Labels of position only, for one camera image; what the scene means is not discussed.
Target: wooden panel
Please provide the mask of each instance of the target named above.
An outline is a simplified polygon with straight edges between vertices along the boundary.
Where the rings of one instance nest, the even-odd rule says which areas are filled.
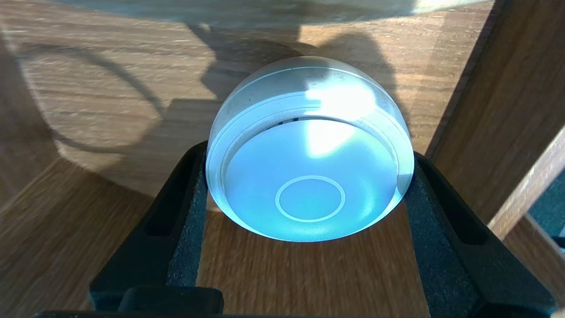
[[[540,155],[565,124],[565,2],[505,3],[433,155],[499,237],[563,169]]]
[[[0,316],[87,309],[88,284],[151,198],[59,159],[0,213]]]
[[[251,29],[0,2],[61,154],[150,195],[191,145],[207,139],[221,102],[243,78],[296,55],[339,59],[375,78],[400,105],[415,149],[425,152],[448,119],[447,101],[492,6]],[[264,10],[265,20],[285,18]]]
[[[56,158],[47,124],[0,32],[0,210]]]
[[[555,242],[525,215],[508,233],[504,243],[553,294],[559,308],[565,309],[565,256]]]
[[[306,244],[209,213],[198,284],[223,292],[225,313],[428,317],[405,209],[350,237]]]

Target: black foam padding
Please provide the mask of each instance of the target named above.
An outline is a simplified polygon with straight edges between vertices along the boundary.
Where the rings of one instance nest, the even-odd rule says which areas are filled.
[[[194,285],[206,213],[206,147],[204,142],[187,151],[146,215],[90,284],[97,311],[116,311],[132,287]]]
[[[194,194],[190,203],[186,223],[180,235],[179,244],[169,263],[167,285],[195,286],[200,264],[202,238],[206,221],[206,199],[208,190],[204,173],[198,174]]]
[[[416,159],[406,204],[431,316],[549,317],[557,308],[551,294],[437,169],[420,155]],[[452,263],[456,259],[459,265]],[[438,271],[450,278],[439,279]],[[475,301],[472,307],[470,300]],[[446,303],[458,306],[457,315],[444,313],[452,309]]]
[[[444,234],[435,212],[440,207],[429,192],[426,177],[416,164],[404,200],[430,317],[468,317],[480,296]]]

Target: wooden wall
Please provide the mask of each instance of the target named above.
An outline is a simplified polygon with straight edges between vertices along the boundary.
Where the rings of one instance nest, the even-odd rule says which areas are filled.
[[[501,238],[565,167],[565,2],[502,3],[432,153]]]
[[[401,107],[415,149],[425,152],[449,120],[447,102],[492,6],[284,27],[277,22],[286,16],[266,7],[271,28],[254,29],[0,3],[13,52],[61,155],[149,195],[186,149],[207,139],[219,106],[243,78],[296,55],[339,59],[375,78]],[[319,19],[332,12],[315,8],[308,12]]]

